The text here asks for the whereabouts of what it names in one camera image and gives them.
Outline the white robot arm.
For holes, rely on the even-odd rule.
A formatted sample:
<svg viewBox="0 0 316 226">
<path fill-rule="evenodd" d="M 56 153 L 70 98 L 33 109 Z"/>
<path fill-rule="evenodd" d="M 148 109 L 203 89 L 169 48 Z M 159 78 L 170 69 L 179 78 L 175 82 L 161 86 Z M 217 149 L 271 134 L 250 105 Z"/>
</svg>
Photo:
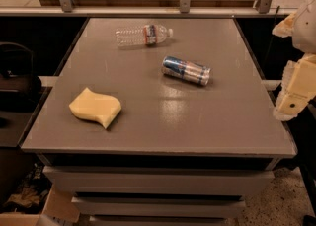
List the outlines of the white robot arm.
<svg viewBox="0 0 316 226">
<path fill-rule="evenodd" d="M 304 53 L 298 61 L 286 63 L 276 98 L 274 117 L 289 121 L 316 97 L 316 0 L 305 0 L 272 33 L 282 38 L 292 37 L 293 47 Z"/>
</svg>

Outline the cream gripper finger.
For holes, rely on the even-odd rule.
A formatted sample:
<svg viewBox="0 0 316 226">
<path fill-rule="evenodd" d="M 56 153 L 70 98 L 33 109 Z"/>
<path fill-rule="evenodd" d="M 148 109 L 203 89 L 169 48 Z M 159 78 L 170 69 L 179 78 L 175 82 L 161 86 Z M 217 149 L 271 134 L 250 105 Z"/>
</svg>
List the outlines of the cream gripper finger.
<svg viewBox="0 0 316 226">
<path fill-rule="evenodd" d="M 308 104 L 304 85 L 305 75 L 298 62 L 288 61 L 283 70 L 281 90 L 276 98 L 273 111 L 275 119 L 289 121 L 296 118 Z"/>
<path fill-rule="evenodd" d="M 287 38 L 292 36 L 296 13 L 291 13 L 284 20 L 274 26 L 272 34 L 277 37 Z"/>
</svg>

